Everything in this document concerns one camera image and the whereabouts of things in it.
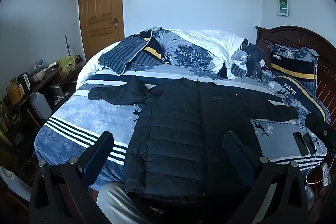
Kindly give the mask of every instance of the door frame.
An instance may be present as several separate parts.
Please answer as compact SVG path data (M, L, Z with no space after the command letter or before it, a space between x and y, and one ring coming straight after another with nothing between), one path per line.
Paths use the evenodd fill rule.
M118 24L119 24L119 34L122 36L120 40L125 38L125 30L124 30L124 16L123 16L123 0L117 0L121 3L121 10L117 11L117 17L118 17ZM78 0L78 13L79 13L79 25L81 30L81 36L82 36L82 42L83 42L83 48L84 48L84 54L85 54L85 48L87 48L87 39L86 39L86 33L85 33L85 25L84 25L84 19L83 19L83 3L82 0Z

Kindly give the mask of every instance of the dark wooden headboard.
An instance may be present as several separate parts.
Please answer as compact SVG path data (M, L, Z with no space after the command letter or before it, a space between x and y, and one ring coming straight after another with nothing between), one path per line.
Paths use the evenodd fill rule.
M314 49L319 54L317 63L317 98L328 108L331 125L336 128L336 48L317 33L297 27L280 26L273 29L256 27L256 45L264 52L264 60L270 67L270 50L272 43L294 48Z

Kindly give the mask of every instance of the door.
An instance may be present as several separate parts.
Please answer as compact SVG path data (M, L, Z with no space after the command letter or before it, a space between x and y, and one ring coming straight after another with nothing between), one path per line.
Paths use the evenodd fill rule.
M122 0L78 0L86 61L124 38Z

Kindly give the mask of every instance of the person's leg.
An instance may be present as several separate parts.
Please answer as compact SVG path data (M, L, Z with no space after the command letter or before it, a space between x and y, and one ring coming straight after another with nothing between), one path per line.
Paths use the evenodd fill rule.
M105 184L99 191L97 205L112 224L151 224L126 194L122 183Z

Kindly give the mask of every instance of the bolt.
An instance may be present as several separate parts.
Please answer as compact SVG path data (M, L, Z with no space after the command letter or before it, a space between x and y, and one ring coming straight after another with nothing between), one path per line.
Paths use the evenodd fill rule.
M45 160L40 160L39 161L39 167L43 167L43 166L45 166L45 164L46 164Z
M70 162L71 164L75 164L77 161L78 161L78 158L77 158L77 157L71 157L71 158L69 159L69 162Z
M260 157L259 160L260 160L260 162L262 162L264 164L268 163L268 158L266 158L266 157Z
M292 160L292 161L291 161L291 165L292 165L293 167L298 167L298 164L297 164L297 162L296 162L296 161L294 161L294 160Z

